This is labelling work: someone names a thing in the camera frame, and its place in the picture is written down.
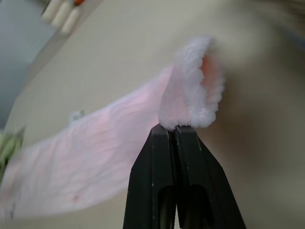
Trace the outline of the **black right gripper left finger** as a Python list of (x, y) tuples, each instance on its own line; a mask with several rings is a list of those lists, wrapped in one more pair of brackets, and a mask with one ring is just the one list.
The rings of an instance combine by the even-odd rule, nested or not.
[(174, 229), (175, 211), (170, 136), (156, 125), (131, 168), (123, 229)]

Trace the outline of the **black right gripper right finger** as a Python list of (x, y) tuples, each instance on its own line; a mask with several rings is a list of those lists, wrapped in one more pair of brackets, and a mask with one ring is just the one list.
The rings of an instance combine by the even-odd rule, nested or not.
[(226, 174), (194, 129), (173, 133), (182, 229), (246, 229)]

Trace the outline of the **pink fuzzy sock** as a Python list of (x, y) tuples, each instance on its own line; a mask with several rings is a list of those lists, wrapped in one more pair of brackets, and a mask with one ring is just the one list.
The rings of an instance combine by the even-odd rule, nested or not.
[(224, 90), (214, 38), (199, 36), (161, 74), (53, 137), (14, 154), (0, 182), (0, 221), (77, 211), (127, 188), (150, 130), (206, 128)]

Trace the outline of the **green and white object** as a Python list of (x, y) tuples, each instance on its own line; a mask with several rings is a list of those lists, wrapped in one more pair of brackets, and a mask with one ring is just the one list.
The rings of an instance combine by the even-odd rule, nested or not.
[(0, 129), (0, 169), (4, 169), (10, 158), (20, 150), (24, 132), (25, 127), (15, 133)]

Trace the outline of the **cream cylindrical bottle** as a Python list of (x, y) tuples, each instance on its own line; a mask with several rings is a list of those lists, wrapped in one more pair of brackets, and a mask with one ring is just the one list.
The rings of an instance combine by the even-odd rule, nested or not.
[(54, 19), (51, 22), (51, 25), (55, 28), (61, 27), (66, 19), (68, 18), (73, 7), (73, 3), (69, 0), (63, 2), (59, 7), (57, 13), (55, 14)]
[(64, 0), (50, 0), (41, 18), (44, 21), (48, 21), (48, 22), (52, 21), (57, 11), (59, 10), (60, 6), (62, 5), (63, 1)]
[(78, 8), (74, 8), (69, 14), (66, 22), (64, 23), (61, 29), (61, 33), (64, 35), (69, 35), (75, 27), (80, 15), (81, 11)]

